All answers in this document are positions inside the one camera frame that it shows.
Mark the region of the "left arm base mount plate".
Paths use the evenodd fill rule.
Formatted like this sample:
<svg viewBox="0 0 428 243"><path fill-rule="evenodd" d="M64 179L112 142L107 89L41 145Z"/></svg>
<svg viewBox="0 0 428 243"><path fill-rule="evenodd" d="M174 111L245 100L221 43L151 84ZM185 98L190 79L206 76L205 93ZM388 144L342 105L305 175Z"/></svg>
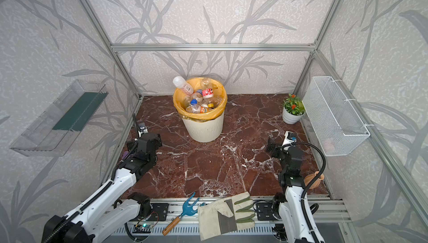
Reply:
<svg viewBox="0 0 428 243"><path fill-rule="evenodd" d="M153 203L151 204L152 213L150 217L147 218L147 221L166 221L168 215L168 203Z"/></svg>

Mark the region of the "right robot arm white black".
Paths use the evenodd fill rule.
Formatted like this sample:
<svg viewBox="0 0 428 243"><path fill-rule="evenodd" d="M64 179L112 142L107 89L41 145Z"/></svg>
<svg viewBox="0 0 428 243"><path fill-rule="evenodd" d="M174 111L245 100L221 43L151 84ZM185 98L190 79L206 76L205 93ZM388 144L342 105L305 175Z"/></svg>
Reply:
<svg viewBox="0 0 428 243"><path fill-rule="evenodd" d="M322 158L322 167L308 184L301 175L301 165L304 151L300 146L308 146L315 149ZM276 144L271 138L266 144L266 152L280 162L282 171L278 174L279 185L283 192L277 193L272 202L273 215L282 220L285 228L286 239L289 243L323 243L313 214L315 207L310 207L307 193L321 178L327 159L325 154L316 146L307 142L292 140L284 145Z"/></svg>

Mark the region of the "red cap white bottle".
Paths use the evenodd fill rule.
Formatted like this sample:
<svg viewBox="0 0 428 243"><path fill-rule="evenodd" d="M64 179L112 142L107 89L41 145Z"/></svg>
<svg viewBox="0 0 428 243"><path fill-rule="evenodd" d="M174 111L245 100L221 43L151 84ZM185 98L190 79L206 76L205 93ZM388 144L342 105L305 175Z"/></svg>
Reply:
<svg viewBox="0 0 428 243"><path fill-rule="evenodd" d="M173 79L173 84L176 88L184 92L184 94L191 96L194 94L193 87L181 76L176 76Z"/></svg>

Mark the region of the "blue cap pepsi bottle front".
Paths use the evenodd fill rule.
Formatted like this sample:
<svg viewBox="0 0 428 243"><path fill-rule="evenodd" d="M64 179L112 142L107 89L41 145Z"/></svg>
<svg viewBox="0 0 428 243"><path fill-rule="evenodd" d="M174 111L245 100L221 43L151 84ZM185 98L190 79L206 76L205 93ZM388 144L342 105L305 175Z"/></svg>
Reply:
<svg viewBox="0 0 428 243"><path fill-rule="evenodd" d="M192 113L192 114L201 113L201 106L198 104L198 101L196 99L193 99L190 101L189 106L186 108L186 112Z"/></svg>

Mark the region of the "red label clear bottle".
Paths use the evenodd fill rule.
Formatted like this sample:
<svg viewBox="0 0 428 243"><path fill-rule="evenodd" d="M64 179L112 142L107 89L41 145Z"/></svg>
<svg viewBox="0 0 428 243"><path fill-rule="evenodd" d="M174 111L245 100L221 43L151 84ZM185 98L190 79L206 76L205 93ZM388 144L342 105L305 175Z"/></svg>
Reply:
<svg viewBox="0 0 428 243"><path fill-rule="evenodd" d="M215 104L212 80L210 78L202 78L200 85L204 102L207 104Z"/></svg>

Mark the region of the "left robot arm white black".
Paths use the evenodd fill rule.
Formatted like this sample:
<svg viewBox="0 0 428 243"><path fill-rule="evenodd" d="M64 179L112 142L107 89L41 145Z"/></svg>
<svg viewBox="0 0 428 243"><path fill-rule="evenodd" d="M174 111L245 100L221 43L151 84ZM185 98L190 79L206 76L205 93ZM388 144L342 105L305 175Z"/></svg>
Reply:
<svg viewBox="0 0 428 243"><path fill-rule="evenodd" d="M153 210L149 197L143 194L133 193L115 208L111 206L156 165L156 151L161 146L159 134L141 134L107 182L65 216L50 218L42 242L101 243L127 222L149 217Z"/></svg>

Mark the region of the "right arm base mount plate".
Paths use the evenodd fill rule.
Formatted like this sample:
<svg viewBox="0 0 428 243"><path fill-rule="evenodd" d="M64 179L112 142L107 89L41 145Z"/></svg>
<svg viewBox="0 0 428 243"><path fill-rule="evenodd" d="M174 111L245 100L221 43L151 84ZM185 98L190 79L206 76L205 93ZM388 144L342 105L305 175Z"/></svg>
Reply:
<svg viewBox="0 0 428 243"><path fill-rule="evenodd" d="M276 221L277 218L273 214L272 202L256 201L255 212L258 221Z"/></svg>

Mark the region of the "blue pepsi label bottle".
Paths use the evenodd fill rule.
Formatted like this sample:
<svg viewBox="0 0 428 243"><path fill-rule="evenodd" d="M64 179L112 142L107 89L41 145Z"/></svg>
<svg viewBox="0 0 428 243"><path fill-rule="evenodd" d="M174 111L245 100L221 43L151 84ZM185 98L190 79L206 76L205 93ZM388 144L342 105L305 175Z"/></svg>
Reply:
<svg viewBox="0 0 428 243"><path fill-rule="evenodd" d="M196 100L198 103L201 103L204 100L202 95L202 90L196 90L194 94L191 96L192 100Z"/></svg>

